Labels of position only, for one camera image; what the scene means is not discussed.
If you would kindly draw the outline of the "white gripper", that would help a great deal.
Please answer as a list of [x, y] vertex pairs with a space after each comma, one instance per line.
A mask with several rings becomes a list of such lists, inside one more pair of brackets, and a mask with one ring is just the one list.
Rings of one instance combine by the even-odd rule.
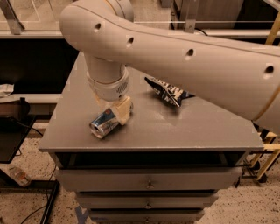
[[87, 73], [87, 80], [89, 86], [98, 98], [107, 102], [115, 101], [110, 107], [115, 114], [117, 121], [121, 125], [124, 125], [130, 119], [131, 99], [129, 96], [125, 96], [130, 87], [129, 72], [124, 68], [122, 73], [123, 76], [121, 78], [118, 78], [111, 83], [100, 83], [97, 80], [92, 79], [89, 76], [89, 73]]

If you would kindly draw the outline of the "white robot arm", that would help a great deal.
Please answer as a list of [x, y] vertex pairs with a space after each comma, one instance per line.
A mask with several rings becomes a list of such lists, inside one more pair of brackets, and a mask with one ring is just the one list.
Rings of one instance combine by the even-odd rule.
[[120, 97], [126, 66], [190, 91], [280, 134], [280, 50], [135, 24], [129, 2], [79, 0], [60, 14], [64, 39], [84, 53], [91, 88]]

